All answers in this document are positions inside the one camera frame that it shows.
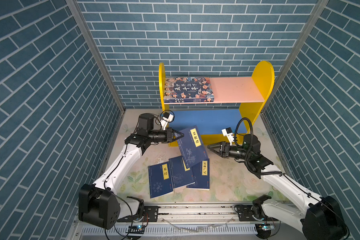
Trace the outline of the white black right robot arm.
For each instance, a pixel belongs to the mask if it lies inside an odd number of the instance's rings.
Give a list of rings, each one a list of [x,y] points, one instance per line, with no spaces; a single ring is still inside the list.
[[[345,223],[339,203],[332,197],[322,197],[302,186],[282,172],[261,154],[257,137],[244,136],[243,145],[220,142],[208,149],[221,158],[233,158],[243,163],[257,178],[275,187],[295,206],[274,201],[269,195],[253,200],[252,214],[258,221],[277,219],[300,231],[308,240],[345,240],[350,230]]]

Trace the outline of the colourful cartoon history book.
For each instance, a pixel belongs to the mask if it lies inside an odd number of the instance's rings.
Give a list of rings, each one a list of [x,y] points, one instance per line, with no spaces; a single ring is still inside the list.
[[[210,78],[166,78],[164,103],[212,103],[215,100]]]

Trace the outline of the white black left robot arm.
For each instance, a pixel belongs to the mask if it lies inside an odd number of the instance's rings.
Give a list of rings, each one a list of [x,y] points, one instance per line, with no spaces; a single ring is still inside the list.
[[[159,115],[144,113],[139,116],[134,132],[126,139],[120,154],[92,184],[84,184],[79,191],[80,221],[110,230],[118,220],[140,220],[144,215],[144,201],[135,197],[126,200],[117,191],[128,172],[145,151],[154,144],[168,144],[184,134],[168,127],[175,119],[171,110]]]

